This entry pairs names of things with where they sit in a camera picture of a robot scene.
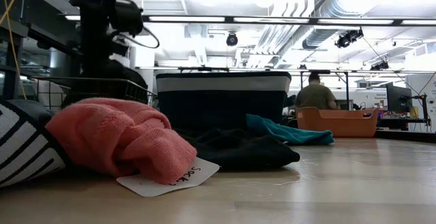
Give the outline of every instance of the teal cloth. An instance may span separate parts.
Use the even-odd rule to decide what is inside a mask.
[[[250,132],[272,135],[289,146],[329,145],[334,142],[331,131],[308,131],[278,125],[272,120],[258,115],[247,114],[247,126]]]

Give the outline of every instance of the orange plastic basket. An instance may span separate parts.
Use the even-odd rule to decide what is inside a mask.
[[[296,115],[299,129],[330,130],[337,138],[372,138],[377,127],[378,111],[377,108],[361,111],[300,108]]]

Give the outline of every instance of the desk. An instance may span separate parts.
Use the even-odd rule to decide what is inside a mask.
[[[388,127],[389,129],[400,129],[401,131],[409,131],[409,123],[423,123],[422,118],[379,118],[377,120],[378,127]]]
[[[269,172],[217,173],[144,198],[113,179],[58,175],[0,189],[4,224],[434,223],[435,146],[338,139],[293,146],[301,161]]]

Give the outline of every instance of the white label card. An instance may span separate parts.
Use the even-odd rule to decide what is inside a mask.
[[[161,185],[140,174],[136,176],[119,177],[116,181],[142,197],[156,197],[178,189],[196,187],[209,179],[218,170],[219,165],[196,158],[186,174],[169,185]]]

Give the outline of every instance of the pink cloth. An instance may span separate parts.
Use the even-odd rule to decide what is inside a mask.
[[[169,184],[186,173],[197,154],[165,115],[135,101],[85,99],[60,111],[46,128],[75,164],[114,177],[140,170]]]

